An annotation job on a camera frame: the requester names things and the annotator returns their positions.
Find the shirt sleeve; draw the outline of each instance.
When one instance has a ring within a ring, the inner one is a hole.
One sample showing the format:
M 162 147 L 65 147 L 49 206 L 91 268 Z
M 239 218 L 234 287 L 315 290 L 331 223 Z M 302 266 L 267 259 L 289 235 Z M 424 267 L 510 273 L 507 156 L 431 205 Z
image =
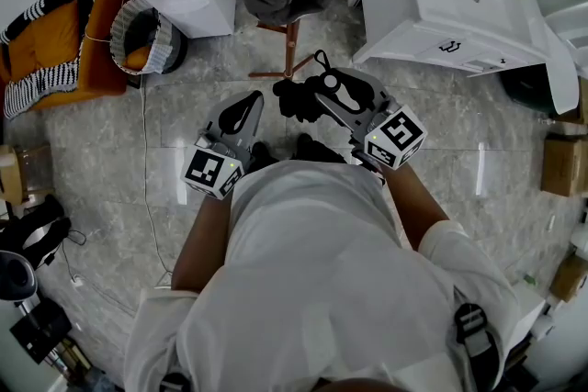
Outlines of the shirt sleeve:
M 177 357 L 176 334 L 197 297 L 188 291 L 141 291 L 141 303 L 125 354 L 127 392 L 158 391 L 166 375 L 183 372 Z
M 437 222 L 423 237 L 419 253 L 442 268 L 468 302 L 484 309 L 503 344 L 503 352 L 521 313 L 510 283 L 463 227 L 454 221 Z

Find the gray tile floor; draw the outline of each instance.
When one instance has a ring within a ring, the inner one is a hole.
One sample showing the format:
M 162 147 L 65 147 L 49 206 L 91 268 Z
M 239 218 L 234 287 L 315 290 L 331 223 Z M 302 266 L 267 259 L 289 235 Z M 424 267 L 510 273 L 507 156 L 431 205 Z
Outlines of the gray tile floor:
M 363 39 L 361 11 L 350 11 L 340 0 L 325 13 L 302 19 L 299 56 L 322 48 L 331 64 L 352 67 L 351 55 Z M 88 235 L 83 247 L 65 244 L 72 270 L 85 284 L 73 287 L 62 252 L 51 266 L 40 268 L 40 282 L 67 311 L 76 326 L 73 336 L 88 356 L 115 381 L 121 381 L 141 288 L 168 282 L 155 251 L 144 192 L 165 267 L 171 270 L 202 199 L 178 184 L 183 148 L 195 140 L 214 103 L 238 91 L 261 90 L 266 109 L 260 139 L 276 154 L 288 156 L 296 136 L 306 130 L 350 157 L 347 133 L 329 118 L 313 125 L 287 120 L 272 99 L 273 82 L 247 79 L 251 71 L 281 70 L 283 52 L 283 37 L 256 28 L 239 4 L 234 35 L 194 40 L 179 70 L 150 76 L 145 90 L 145 189 L 137 90 L 27 113 L 6 124 L 8 143 L 25 148 L 51 143 L 57 195 L 73 227 Z M 377 76 L 428 128 L 424 149 L 412 162 L 448 214 L 509 279 L 529 273 L 545 292 L 583 200 L 538 189 L 542 141 L 553 130 L 539 122 L 544 117 L 512 103 L 496 76 L 467 78 L 447 68 L 392 60 L 372 59 L 356 67 Z M 311 64 L 298 78 L 319 71 Z M 585 132 L 580 127 L 565 130 Z M 485 172 L 476 196 L 480 145 Z M 552 215 L 555 224 L 548 231 Z

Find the white marker cube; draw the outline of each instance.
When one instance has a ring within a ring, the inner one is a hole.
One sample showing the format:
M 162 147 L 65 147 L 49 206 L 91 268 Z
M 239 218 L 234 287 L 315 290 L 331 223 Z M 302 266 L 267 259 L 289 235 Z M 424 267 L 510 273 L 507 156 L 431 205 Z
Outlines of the white marker cube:
M 224 199 L 244 175 L 243 164 L 237 159 L 193 145 L 186 149 L 180 176 L 195 190 Z
M 367 134 L 364 151 L 396 170 L 421 148 L 426 135 L 423 123 L 403 106 Z

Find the laundry basket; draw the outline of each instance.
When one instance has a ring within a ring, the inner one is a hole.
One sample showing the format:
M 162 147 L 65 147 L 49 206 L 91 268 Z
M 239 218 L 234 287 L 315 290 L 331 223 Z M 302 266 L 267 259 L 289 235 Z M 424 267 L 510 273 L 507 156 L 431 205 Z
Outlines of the laundry basket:
M 187 37 L 146 0 L 129 0 L 122 6 L 110 27 L 110 54 L 124 72 L 170 73 L 184 61 Z M 126 67 L 125 60 L 134 50 L 131 44 L 151 45 L 147 62 L 140 70 Z

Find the brown box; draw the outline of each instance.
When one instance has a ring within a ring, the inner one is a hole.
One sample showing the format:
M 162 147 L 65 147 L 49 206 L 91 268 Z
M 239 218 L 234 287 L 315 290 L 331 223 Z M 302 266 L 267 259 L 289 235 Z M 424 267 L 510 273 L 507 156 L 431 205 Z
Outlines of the brown box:
M 545 139 L 541 189 L 560 196 L 588 191 L 588 140 L 551 135 Z
M 549 291 L 553 296 L 565 302 L 570 302 L 586 281 L 587 274 L 588 262 L 579 256 L 571 254 L 561 262 Z
M 588 124 L 588 80 L 578 77 L 580 81 L 580 101 L 576 109 L 563 115 L 555 116 L 556 121 L 574 124 Z

